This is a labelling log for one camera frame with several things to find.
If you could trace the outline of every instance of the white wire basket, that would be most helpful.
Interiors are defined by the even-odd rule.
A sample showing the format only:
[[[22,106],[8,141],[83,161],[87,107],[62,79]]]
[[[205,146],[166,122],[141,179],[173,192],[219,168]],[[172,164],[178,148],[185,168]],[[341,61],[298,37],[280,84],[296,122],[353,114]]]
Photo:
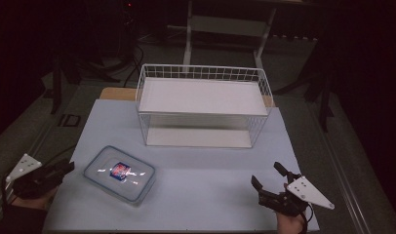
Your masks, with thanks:
[[[262,69],[145,64],[137,110],[146,145],[251,148],[273,96]]]

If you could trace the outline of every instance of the table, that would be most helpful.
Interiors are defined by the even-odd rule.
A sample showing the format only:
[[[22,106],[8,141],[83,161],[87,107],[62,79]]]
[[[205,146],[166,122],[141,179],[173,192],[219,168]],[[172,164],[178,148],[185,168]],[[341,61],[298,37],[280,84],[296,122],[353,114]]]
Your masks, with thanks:
[[[96,100],[68,174],[48,213],[44,232],[263,232],[276,228],[275,214],[257,203],[251,185],[278,193],[286,181],[273,168],[280,162],[299,173],[280,110],[271,111],[251,149],[145,146],[134,91],[105,89]],[[107,145],[156,168],[156,181],[139,206],[90,184],[83,170]],[[310,230],[319,229],[316,218]]]

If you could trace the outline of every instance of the clear plastic tray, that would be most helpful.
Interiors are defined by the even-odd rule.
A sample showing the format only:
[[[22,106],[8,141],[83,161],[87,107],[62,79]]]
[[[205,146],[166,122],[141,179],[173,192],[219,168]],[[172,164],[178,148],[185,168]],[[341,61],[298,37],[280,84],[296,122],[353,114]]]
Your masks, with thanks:
[[[155,181],[155,169],[108,145],[88,165],[84,176],[115,197],[139,204]]]

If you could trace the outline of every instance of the cable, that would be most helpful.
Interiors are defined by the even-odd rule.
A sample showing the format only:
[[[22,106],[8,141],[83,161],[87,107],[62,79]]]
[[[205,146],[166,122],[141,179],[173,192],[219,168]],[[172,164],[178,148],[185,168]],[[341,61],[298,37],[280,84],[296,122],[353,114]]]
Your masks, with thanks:
[[[7,202],[7,193],[6,193],[6,177],[10,174],[14,167],[11,167],[8,171],[3,174],[3,178],[1,179],[0,189],[1,189],[1,200],[3,202],[2,208],[3,213],[7,210],[9,203]]]
[[[307,221],[307,222],[309,222],[309,221],[311,220],[311,218],[313,218],[313,215],[314,215],[313,207],[311,207],[311,205],[310,205],[310,204],[308,204],[308,207],[309,207],[309,208],[310,208],[310,210],[311,210],[311,215],[310,215],[310,218],[308,219],[308,221]]]
[[[135,56],[134,56],[133,61],[134,61],[134,64],[135,64],[135,68],[131,71],[131,73],[126,78],[125,83],[123,84],[123,88],[126,88],[126,85],[127,85],[128,81],[131,79],[131,76],[135,73],[136,70],[138,71],[138,73],[140,73],[139,72],[139,67],[140,67],[140,65],[142,63],[142,60],[143,60],[143,49],[140,46],[138,46],[138,45],[136,45],[136,48],[138,48],[140,50],[140,59],[137,60],[135,58]]]
[[[59,157],[61,154],[67,152],[68,150],[76,147],[77,144],[73,144],[71,146],[69,146],[68,148],[64,149],[63,151],[59,152],[58,154],[56,154],[55,156],[53,156],[52,158],[50,158],[44,165],[49,165],[54,159],[56,159],[57,157]]]

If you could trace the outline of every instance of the dark floor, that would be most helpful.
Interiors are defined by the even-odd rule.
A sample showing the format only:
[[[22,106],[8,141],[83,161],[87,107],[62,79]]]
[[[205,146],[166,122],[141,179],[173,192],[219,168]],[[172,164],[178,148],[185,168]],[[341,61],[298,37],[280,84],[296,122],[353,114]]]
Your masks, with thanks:
[[[167,43],[155,43],[145,37],[139,42],[142,63],[180,64],[184,52],[184,33],[173,31]],[[264,70],[272,90],[294,82],[315,43],[272,38],[262,56]],[[192,64],[255,67],[249,47],[230,49],[220,42],[197,40]],[[86,75],[80,85],[63,81],[63,105],[51,115],[52,101],[40,97],[0,136],[1,174],[15,164],[24,152],[44,162],[77,142],[101,90],[122,86],[133,70],[117,72],[120,83],[107,83]],[[43,78],[50,87],[51,74]],[[301,171],[336,204],[333,211],[315,207],[321,230],[318,233],[396,233],[396,214],[388,203],[367,160],[364,149],[348,122],[337,96],[331,96],[334,117],[328,118],[329,132],[318,124],[319,101],[306,102],[305,86],[275,96],[283,115]],[[58,126],[61,114],[80,116],[77,127]],[[73,150],[63,154],[70,157]]]

